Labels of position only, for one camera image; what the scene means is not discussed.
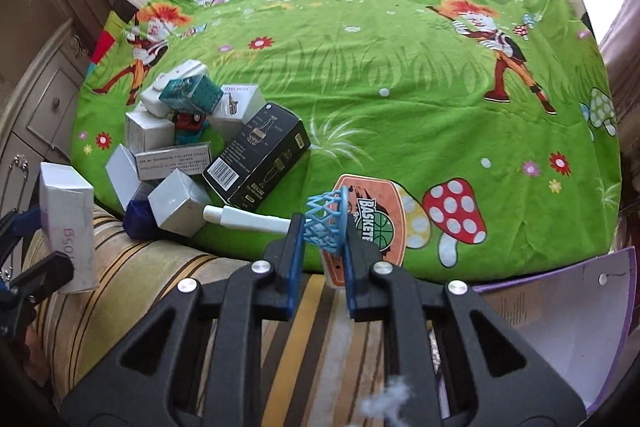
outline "red flower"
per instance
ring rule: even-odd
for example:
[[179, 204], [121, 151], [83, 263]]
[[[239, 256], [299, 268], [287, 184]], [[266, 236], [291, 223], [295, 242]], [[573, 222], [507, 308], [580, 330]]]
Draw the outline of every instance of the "red flower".
[[261, 50], [263, 48], [271, 48], [273, 44], [273, 39], [269, 37], [258, 37], [257, 39], [249, 42], [249, 48], [252, 50]]
[[106, 150], [111, 147], [111, 141], [111, 136], [105, 132], [102, 132], [95, 137], [95, 144], [102, 150]]
[[551, 153], [549, 155], [549, 163], [551, 164], [551, 168], [556, 172], [560, 172], [562, 176], [568, 176], [571, 174], [569, 162], [566, 160], [566, 156], [561, 153]]

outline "cartoon bedsheet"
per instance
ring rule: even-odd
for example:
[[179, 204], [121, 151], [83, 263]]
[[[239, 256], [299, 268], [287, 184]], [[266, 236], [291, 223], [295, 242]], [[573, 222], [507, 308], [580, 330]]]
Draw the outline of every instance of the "cartoon bedsheet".
[[[570, 0], [150, 0], [127, 21], [112, 12], [72, 153], [111, 208], [104, 166], [124, 113], [187, 58], [219, 84], [258, 84], [305, 122], [312, 147], [261, 213], [303, 210], [345, 173], [391, 180], [377, 193], [350, 178], [352, 211], [383, 253], [433, 280], [501, 279], [609, 249], [616, 124]], [[202, 139], [221, 150], [211, 130]], [[243, 259], [272, 239], [215, 225], [193, 238]], [[305, 267], [321, 269], [317, 251]]]

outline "small cardboard box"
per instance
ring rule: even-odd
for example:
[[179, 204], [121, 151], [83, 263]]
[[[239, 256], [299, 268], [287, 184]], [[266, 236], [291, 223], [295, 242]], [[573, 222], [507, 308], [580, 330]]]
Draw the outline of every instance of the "small cardboard box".
[[176, 112], [211, 114], [222, 98], [222, 90], [206, 74], [169, 80], [159, 100]]
[[136, 158], [122, 144], [111, 154], [106, 169], [123, 210], [127, 210], [131, 200], [146, 200], [149, 192], [158, 185], [156, 182], [143, 182], [138, 179]]
[[226, 84], [221, 89], [222, 99], [207, 120], [225, 143], [229, 143], [266, 102], [255, 84]]
[[96, 289], [93, 186], [71, 166], [43, 162], [40, 212], [47, 247], [66, 253], [74, 265], [74, 278], [59, 293]]
[[202, 73], [209, 73], [209, 70], [207, 70], [207, 67], [202, 62], [193, 59], [185, 60], [168, 73], [158, 74], [151, 86], [147, 87], [140, 94], [140, 100], [142, 100], [142, 104], [151, 114], [159, 118], [165, 118], [171, 112], [171, 108], [164, 102], [161, 102], [159, 97], [169, 81], [174, 78]]
[[171, 147], [174, 144], [175, 125], [147, 111], [126, 114], [125, 144], [133, 154]]
[[202, 211], [210, 200], [204, 188], [175, 169], [149, 194], [149, 204], [160, 229], [191, 237], [204, 226]]
[[203, 172], [204, 178], [226, 204], [255, 210], [309, 146], [302, 120], [270, 102]]
[[164, 179], [175, 169], [180, 169], [189, 176], [202, 174], [210, 163], [209, 142], [136, 154], [138, 179], [142, 181]]

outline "striped sofa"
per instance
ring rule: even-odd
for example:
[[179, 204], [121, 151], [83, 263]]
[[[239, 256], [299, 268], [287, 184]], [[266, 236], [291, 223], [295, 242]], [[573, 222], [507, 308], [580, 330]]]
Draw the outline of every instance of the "striped sofa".
[[[168, 241], [134, 241], [98, 206], [94, 230], [99, 288], [54, 294], [39, 306], [33, 325], [57, 403], [180, 279], [213, 282], [244, 265]], [[38, 233], [25, 264], [46, 254]], [[322, 275], [305, 275], [294, 320], [262, 325], [263, 427], [383, 427], [358, 409], [359, 399], [382, 387], [382, 346], [381, 323], [354, 323], [343, 292], [326, 286]]]

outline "black product box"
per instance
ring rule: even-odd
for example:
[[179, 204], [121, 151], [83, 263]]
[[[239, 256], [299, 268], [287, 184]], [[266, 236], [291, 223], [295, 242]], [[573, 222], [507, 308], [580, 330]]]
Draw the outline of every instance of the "black product box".
[[302, 120], [267, 103], [203, 172], [226, 204], [253, 211], [311, 143]]

